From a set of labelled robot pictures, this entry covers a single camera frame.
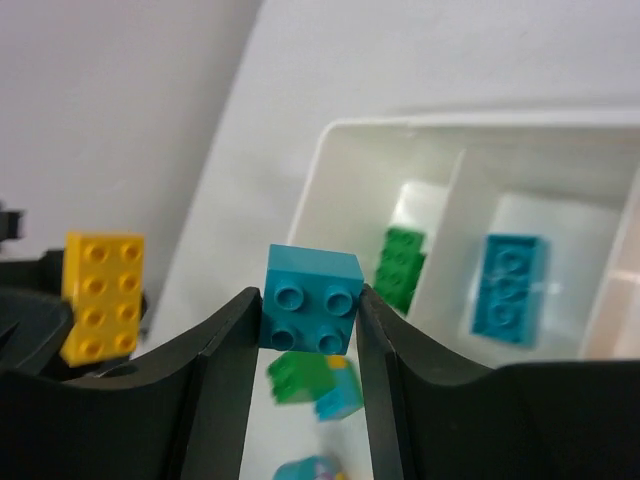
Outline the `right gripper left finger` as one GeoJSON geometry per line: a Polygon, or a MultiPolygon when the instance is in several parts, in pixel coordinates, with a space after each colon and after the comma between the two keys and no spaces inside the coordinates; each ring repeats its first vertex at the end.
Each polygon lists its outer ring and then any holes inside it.
{"type": "Polygon", "coordinates": [[[5,479],[235,479],[258,353],[248,287],[200,324],[99,377],[1,372],[5,479]]]}

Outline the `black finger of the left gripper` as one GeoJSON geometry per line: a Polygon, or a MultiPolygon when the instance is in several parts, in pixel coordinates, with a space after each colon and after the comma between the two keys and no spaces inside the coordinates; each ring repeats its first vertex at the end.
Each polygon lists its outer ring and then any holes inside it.
{"type": "Polygon", "coordinates": [[[73,310],[62,298],[63,251],[1,263],[1,365],[34,375],[66,375],[60,351],[73,310]]]}

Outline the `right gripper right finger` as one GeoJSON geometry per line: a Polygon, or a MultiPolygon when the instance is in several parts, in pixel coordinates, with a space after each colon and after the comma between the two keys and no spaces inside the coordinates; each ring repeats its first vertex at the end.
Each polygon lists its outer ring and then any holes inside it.
{"type": "Polygon", "coordinates": [[[635,479],[637,361],[491,369],[360,297],[360,376],[378,479],[635,479]]]}

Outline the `yellow lego brick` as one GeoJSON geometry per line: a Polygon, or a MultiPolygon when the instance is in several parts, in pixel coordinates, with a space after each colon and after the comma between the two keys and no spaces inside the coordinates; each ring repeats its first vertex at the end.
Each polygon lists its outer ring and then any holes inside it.
{"type": "Polygon", "coordinates": [[[135,350],[142,317],[144,247],[141,234],[67,234],[61,296],[71,304],[74,325],[60,355],[69,366],[135,350]]]}

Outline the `blue long lego brick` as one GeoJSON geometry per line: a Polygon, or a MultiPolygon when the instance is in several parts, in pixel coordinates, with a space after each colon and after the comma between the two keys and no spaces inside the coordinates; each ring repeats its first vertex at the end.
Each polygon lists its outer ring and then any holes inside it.
{"type": "Polygon", "coordinates": [[[534,347],[548,260],[549,243],[541,236],[487,235],[470,332],[534,347]]]}

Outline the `green lego brick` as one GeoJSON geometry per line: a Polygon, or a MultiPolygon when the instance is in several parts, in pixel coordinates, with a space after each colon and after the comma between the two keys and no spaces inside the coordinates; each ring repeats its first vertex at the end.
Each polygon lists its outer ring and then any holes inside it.
{"type": "Polygon", "coordinates": [[[426,258],[425,233],[393,226],[387,229],[373,288],[391,307],[406,315],[426,258]]]}

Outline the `blue small lego brick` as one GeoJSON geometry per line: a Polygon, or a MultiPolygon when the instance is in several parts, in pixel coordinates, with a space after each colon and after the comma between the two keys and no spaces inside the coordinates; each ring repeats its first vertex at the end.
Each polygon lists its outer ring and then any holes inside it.
{"type": "Polygon", "coordinates": [[[363,286],[363,272],[353,254],[272,244],[259,346],[344,355],[363,286]]]}

